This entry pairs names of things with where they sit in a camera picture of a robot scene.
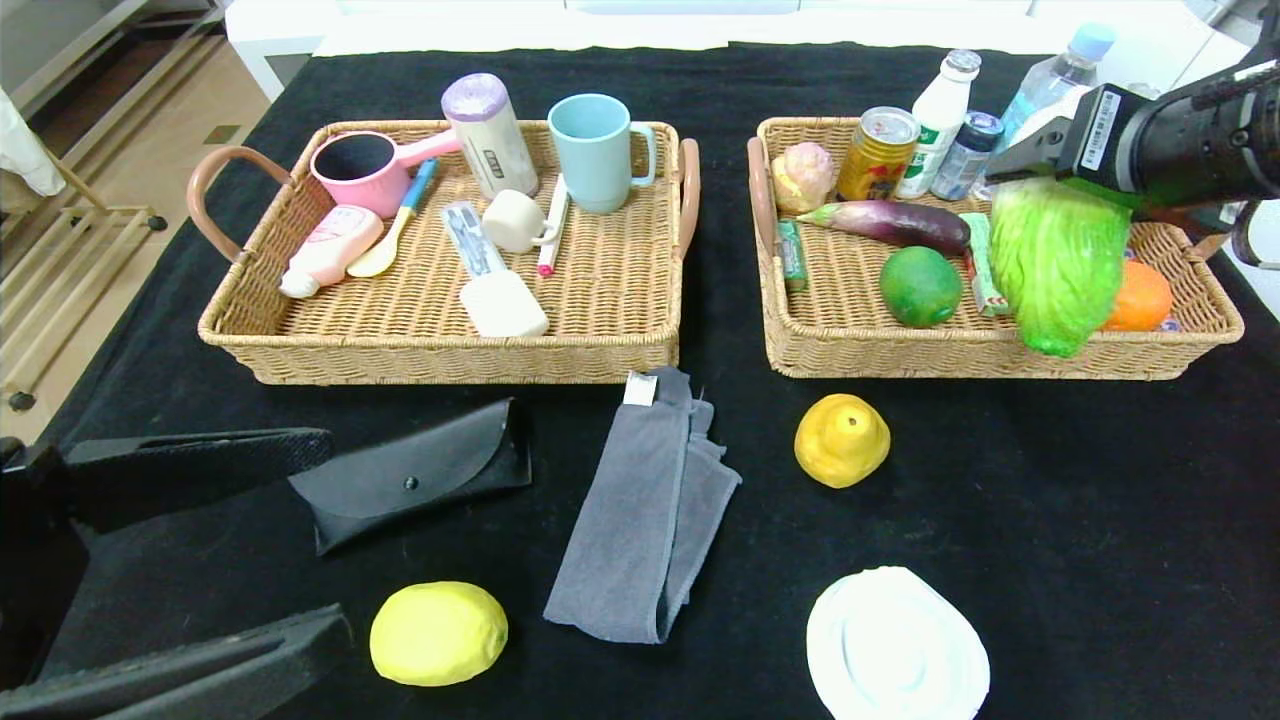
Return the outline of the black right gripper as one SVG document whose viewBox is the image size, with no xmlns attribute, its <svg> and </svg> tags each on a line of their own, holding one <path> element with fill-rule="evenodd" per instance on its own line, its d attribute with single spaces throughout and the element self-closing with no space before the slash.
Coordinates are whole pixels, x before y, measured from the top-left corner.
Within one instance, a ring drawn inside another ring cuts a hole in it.
<svg viewBox="0 0 1280 720">
<path fill-rule="evenodd" d="M 1247 201 L 1253 197 L 1252 111 L 1245 95 L 1231 96 L 1222 83 L 1156 100 L 1106 83 L 1083 97 L 1074 119 L 1046 117 L 1036 127 L 1029 120 L 1020 140 L 991 158 L 986 182 L 1056 173 L 1130 205 Z"/>
</svg>

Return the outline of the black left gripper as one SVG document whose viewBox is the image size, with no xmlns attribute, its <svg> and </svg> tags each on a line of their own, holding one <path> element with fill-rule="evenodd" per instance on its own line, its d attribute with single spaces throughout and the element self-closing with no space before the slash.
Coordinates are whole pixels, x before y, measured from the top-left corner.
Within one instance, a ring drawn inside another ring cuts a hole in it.
<svg viewBox="0 0 1280 720">
<path fill-rule="evenodd" d="M 333 448 L 321 428 L 88 439 L 65 455 L 61 477 L 54 447 L 4 437 L 3 717 L 261 719 L 317 684 L 353 647 L 338 603 L 23 685 L 44 666 L 88 562 L 67 510 L 106 533 L 285 479 Z M 67 510 L 50 493 L 60 479 Z"/>
</svg>

